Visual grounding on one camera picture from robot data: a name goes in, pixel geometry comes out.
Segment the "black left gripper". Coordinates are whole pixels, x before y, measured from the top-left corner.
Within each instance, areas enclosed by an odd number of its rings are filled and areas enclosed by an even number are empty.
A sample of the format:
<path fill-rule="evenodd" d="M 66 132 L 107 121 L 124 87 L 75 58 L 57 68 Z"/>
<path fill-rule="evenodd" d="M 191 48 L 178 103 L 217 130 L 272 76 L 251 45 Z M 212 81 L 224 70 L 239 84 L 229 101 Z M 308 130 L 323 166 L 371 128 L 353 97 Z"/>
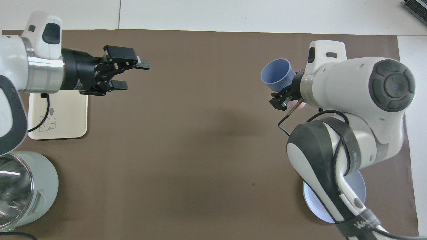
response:
<path fill-rule="evenodd" d="M 99 72 L 124 72 L 130 69 L 149 70 L 148 61 L 140 59 L 133 48 L 106 45 L 102 57 L 87 52 L 62 48 L 64 77 L 61 90 L 80 91 L 85 95 L 105 96 L 112 91 L 128 90 L 125 81 L 111 80 L 107 75 L 95 77 Z"/>

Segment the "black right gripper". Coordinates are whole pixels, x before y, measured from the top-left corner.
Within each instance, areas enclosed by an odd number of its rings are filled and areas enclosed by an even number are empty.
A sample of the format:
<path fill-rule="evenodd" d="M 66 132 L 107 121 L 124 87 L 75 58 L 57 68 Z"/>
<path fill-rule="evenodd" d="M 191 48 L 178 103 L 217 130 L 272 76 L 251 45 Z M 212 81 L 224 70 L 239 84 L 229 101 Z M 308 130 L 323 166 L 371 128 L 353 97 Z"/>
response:
<path fill-rule="evenodd" d="M 296 73 L 292 81 L 292 89 L 282 89 L 279 92 L 272 92 L 269 103 L 273 108 L 285 111 L 292 108 L 302 98 L 300 84 L 303 77 L 303 71 Z"/>

